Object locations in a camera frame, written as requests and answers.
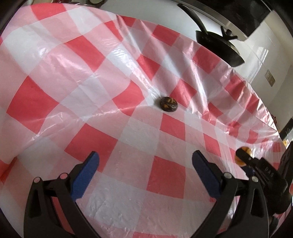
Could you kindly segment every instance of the black frying pan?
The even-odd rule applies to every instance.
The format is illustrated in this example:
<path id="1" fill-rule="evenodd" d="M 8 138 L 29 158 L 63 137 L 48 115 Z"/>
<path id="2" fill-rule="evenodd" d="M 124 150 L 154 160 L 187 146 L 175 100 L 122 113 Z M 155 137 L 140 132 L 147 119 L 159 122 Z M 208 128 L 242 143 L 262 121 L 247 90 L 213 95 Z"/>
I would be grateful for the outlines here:
<path id="1" fill-rule="evenodd" d="M 207 31 L 203 22 L 194 11 L 181 3 L 178 4 L 178 7 L 185 11 L 200 28 L 201 31 L 196 31 L 196 40 L 199 44 L 209 49 L 232 67 L 237 67 L 244 63 L 239 51 L 229 41 L 238 38 L 237 36 L 231 36 L 232 32 L 230 30 L 225 32 L 221 26 L 223 36 Z"/>

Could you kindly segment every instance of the black handle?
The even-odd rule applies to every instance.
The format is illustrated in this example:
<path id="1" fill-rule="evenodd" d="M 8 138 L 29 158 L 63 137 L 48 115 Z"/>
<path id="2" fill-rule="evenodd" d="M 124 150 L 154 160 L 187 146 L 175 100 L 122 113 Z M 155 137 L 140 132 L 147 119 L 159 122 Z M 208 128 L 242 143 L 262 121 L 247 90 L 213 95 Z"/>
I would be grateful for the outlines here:
<path id="1" fill-rule="evenodd" d="M 221 32 L 222 32 L 222 35 L 223 35 L 223 38 L 225 40 L 234 40 L 234 39 L 238 39 L 238 36 L 236 35 L 231 35 L 232 34 L 232 31 L 230 29 L 228 29 L 227 31 L 225 31 L 224 27 L 221 26 Z"/>
<path id="2" fill-rule="evenodd" d="M 27 0 L 1 0 L 0 1 L 0 36 L 2 35 L 8 22 L 17 12 L 17 10 Z"/>
<path id="3" fill-rule="evenodd" d="M 191 19 L 198 25 L 198 27 L 200 28 L 202 32 L 207 34 L 207 29 L 205 28 L 203 22 L 198 17 L 198 15 L 195 14 L 193 10 L 183 5 L 182 3 L 179 3 L 177 6 L 180 7 L 183 11 L 185 11 L 191 17 Z"/>

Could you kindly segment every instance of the red and white checkered tablecloth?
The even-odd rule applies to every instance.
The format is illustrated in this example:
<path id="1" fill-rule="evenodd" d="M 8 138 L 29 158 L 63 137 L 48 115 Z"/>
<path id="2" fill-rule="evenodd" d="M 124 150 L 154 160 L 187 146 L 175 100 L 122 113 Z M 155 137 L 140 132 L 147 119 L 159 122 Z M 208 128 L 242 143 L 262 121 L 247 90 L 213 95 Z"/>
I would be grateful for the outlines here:
<path id="1" fill-rule="evenodd" d="M 77 202 L 115 238 L 195 232 L 214 203 L 195 150 L 238 178 L 237 148 L 274 166 L 285 150 L 233 68 L 154 23 L 70 4 L 23 7 L 1 37 L 0 73 L 0 207 L 22 236 L 33 178 L 55 179 L 92 150 L 100 166 Z M 166 95 L 176 112 L 157 106 Z"/>

